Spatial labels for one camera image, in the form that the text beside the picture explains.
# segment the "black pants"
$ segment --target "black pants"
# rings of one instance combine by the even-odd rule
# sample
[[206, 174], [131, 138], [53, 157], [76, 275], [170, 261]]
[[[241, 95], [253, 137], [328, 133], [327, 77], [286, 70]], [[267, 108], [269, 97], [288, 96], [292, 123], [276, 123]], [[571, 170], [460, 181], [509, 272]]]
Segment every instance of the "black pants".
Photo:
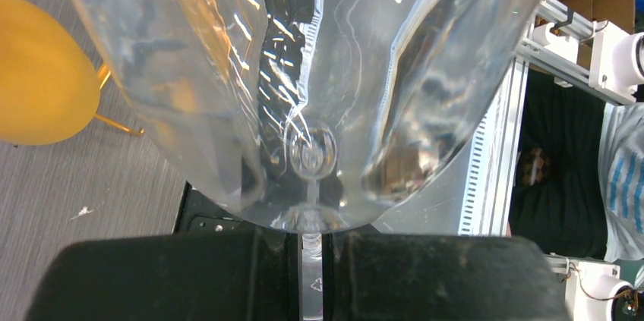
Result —
[[519, 150], [543, 149], [551, 173], [541, 183], [513, 188], [512, 234], [534, 241], [544, 253], [603, 259], [608, 231], [598, 149], [605, 104], [536, 71], [527, 84]]

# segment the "person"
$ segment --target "person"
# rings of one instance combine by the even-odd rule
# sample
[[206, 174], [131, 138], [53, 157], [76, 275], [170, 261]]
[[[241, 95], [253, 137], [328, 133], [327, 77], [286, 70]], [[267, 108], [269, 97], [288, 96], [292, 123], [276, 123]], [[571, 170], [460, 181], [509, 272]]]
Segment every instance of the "person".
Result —
[[644, 104], [615, 106], [530, 71], [512, 235], [544, 253], [644, 258]]

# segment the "shirt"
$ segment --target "shirt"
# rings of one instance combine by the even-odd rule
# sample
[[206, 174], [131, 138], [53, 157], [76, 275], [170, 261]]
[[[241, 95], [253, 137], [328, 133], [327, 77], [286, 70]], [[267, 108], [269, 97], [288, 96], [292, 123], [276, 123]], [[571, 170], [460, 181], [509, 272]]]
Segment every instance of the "shirt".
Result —
[[644, 104], [606, 104], [604, 109], [598, 172], [608, 224], [608, 262], [644, 258], [643, 119]]

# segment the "floor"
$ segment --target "floor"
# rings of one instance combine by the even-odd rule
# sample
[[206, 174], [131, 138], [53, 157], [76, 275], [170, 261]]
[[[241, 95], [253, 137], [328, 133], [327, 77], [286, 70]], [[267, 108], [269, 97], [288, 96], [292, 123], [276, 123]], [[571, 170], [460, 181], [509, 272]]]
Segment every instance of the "floor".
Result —
[[[99, 64], [69, 0], [29, 1]], [[99, 112], [136, 126], [113, 83], [103, 91]], [[183, 187], [149, 140], [96, 120], [54, 145], [0, 143], [0, 319], [23, 319], [40, 278], [66, 245], [171, 232]]]

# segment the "transparent plastic container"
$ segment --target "transparent plastic container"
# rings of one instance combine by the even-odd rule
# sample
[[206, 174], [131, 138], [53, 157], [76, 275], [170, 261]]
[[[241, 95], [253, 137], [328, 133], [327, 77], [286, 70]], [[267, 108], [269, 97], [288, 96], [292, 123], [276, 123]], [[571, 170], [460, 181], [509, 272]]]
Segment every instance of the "transparent plastic container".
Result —
[[146, 135], [259, 225], [353, 228], [428, 185], [538, 0], [74, 0]]

